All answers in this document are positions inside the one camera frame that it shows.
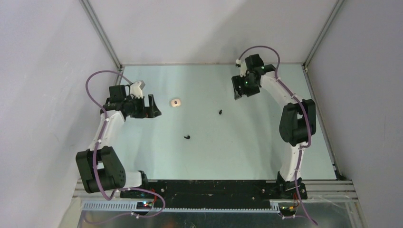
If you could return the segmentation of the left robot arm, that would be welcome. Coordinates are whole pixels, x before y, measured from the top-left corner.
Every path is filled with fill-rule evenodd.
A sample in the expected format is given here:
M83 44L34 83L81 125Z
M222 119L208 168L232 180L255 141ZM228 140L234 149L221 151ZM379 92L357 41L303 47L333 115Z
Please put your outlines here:
M76 163L87 193L114 190L124 187L126 174L113 144L128 117L156 118L161 111L153 94L145 104L144 81L109 88L110 97L100 108L100 125L88 149L76 154Z

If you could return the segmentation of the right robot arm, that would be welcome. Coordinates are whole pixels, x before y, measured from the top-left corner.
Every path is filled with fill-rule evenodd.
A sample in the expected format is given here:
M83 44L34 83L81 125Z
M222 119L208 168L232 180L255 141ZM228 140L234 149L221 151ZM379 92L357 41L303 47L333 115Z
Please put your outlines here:
M239 75L231 78L235 100L264 89L282 108L278 130L288 145L278 172L276 191L281 198L288 199L301 184L304 151L316 133L316 104L292 92L279 77L278 69L272 64L265 65L258 54L236 59L235 66L240 69Z

